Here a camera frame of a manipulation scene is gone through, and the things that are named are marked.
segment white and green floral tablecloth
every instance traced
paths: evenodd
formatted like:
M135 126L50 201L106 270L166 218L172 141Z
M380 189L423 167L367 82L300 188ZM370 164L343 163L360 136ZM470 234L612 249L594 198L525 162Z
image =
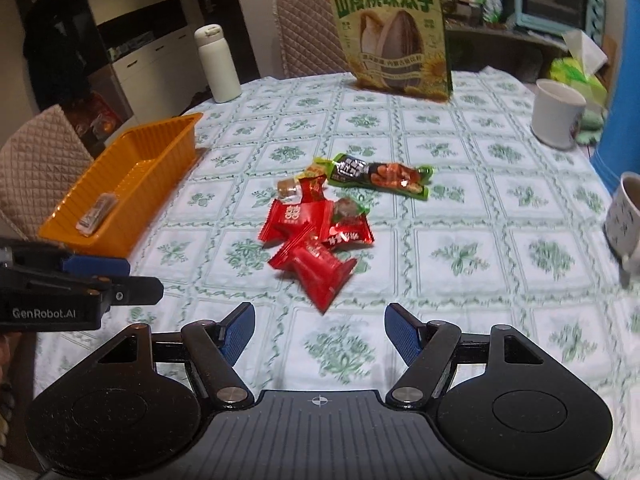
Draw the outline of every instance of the white and green floral tablecloth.
M204 113L197 143L210 151L132 257L136 274L162 279L164 299L113 309L98 332L41 334L37 392L129 323L174 331L249 300L256 330L236 369L255 393L384 393L404 369L383 329L385 306L398 301L467 332L508 323L528 335L609 405L614 433L600 472L640 478L640 309L637 290L618 286L602 235L610 197L579 151L531 135L533 96L517 80L491 69L453 77L447 105L357 91L338 74L265 78L231 103L194 108ZM267 265L276 248L256 235L276 181L339 152L437 172L426 202L328 191L371 207L376 242L353 252L354 276L323 317ZM185 380L178 365L159 370Z

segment red candy wrapper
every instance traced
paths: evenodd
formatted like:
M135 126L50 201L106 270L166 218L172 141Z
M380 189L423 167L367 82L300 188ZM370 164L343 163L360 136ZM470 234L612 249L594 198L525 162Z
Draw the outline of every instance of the red candy wrapper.
M324 314L358 261L341 262L316 236L314 227L306 224L269 260L274 269L293 270L309 299Z
M364 213L356 217L344 217L334 223L329 229L329 238L324 243L329 248L336 248L343 244L367 244L374 241L373 233Z
M299 180L300 191L302 192L302 199L300 202L318 202L320 200L325 200L324 192L322 191L322 185L325 180L326 175L301 178Z
M321 241L327 240L333 212L334 203L331 200L299 204L284 204L280 200L274 200L267 220L258 234L258 240L286 240L288 235L297 232L307 223L313 226Z

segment orange basket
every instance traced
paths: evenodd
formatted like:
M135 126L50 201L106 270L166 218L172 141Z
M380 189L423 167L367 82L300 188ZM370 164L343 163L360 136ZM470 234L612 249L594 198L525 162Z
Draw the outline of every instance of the orange basket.
M196 161L196 122L202 114L127 130L100 155L40 227L42 238L83 254L126 258L169 194ZM76 223L102 193L118 203L91 236Z

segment white mug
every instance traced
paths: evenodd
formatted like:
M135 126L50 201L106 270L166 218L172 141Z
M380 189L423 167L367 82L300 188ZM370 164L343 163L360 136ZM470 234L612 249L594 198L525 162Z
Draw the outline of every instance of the white mug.
M577 90L551 79L539 79L533 103L531 131L548 146L568 150L580 133L586 99Z
M607 211L604 232L629 274L640 270L640 175L627 171Z

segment chair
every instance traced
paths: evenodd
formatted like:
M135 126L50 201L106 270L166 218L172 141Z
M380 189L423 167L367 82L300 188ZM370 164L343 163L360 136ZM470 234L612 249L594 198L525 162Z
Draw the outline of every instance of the chair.
M94 160L59 105L23 124L0 149L0 218L24 240Z
M349 71L329 0L276 0L273 13L286 78Z

